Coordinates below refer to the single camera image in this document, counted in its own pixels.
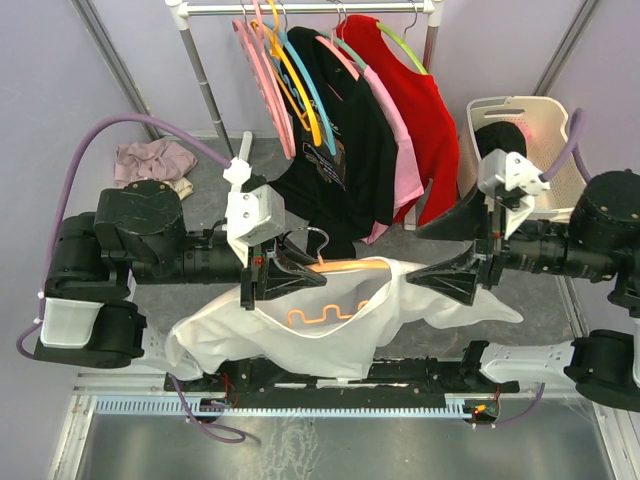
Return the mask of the orange wavy hanger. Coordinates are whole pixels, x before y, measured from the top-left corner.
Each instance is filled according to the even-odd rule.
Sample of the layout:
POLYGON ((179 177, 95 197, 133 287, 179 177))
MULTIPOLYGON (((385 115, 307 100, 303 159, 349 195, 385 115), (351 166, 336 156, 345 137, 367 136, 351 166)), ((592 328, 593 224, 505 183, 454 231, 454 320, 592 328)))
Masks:
POLYGON ((322 292, 314 294, 303 301, 302 306, 290 309, 286 316, 286 327, 291 331, 296 328, 310 332, 312 329, 334 328, 350 321, 370 301, 370 286, 364 286, 364 292, 359 290, 364 282, 374 284, 392 277, 391 266, 385 260, 337 260, 329 261, 323 257, 323 250, 329 243, 329 234, 318 227, 297 227, 284 234, 287 239, 293 232, 307 231, 323 237, 316 248, 317 262, 307 268, 319 273, 327 274, 327 284, 321 288, 322 292))

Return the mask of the white t shirt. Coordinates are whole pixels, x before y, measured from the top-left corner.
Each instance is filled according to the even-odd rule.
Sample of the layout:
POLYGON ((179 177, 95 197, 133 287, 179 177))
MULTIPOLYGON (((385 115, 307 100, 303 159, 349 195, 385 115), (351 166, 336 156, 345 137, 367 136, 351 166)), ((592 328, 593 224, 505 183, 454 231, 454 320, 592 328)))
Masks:
POLYGON ((252 310, 241 307, 240 289, 233 287, 177 322, 165 353, 173 366, 193 359, 207 374, 225 361, 265 356, 291 373, 360 380, 376 349, 389 344, 406 323, 423 320, 448 329, 523 320, 486 290, 466 306, 409 283, 407 274, 420 264, 393 259, 386 264, 328 273, 321 287, 258 301, 252 310))

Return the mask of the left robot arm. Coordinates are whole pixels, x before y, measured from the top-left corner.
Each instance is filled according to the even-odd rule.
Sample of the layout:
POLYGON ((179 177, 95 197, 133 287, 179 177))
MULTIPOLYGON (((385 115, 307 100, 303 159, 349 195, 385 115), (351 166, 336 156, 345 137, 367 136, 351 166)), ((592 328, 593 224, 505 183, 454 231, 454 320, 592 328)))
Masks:
POLYGON ((198 356, 172 365, 164 337, 131 301, 137 285, 236 284, 239 305, 326 284, 285 234, 282 197, 264 180, 235 187, 214 226, 190 231, 178 195, 152 180, 106 189, 93 212, 66 218, 44 286, 39 361, 117 369, 140 364, 209 390, 220 364, 198 356))

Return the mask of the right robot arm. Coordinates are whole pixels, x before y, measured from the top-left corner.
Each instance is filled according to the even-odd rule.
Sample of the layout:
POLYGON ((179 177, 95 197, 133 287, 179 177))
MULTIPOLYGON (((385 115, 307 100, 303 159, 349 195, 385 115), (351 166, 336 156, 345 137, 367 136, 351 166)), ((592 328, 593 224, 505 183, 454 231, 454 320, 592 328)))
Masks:
MULTIPOLYGON (((506 270, 613 281, 608 301, 639 317, 639 177, 630 170, 592 178, 566 223, 525 220, 513 233, 501 205, 474 190, 454 209, 421 227, 422 239, 469 241, 455 258, 407 274, 409 283, 471 305, 481 288, 506 270)), ((493 383, 574 385, 583 397, 611 408, 639 409, 639 335, 600 329, 556 345, 514 347, 473 341, 460 382, 481 391, 493 383)))

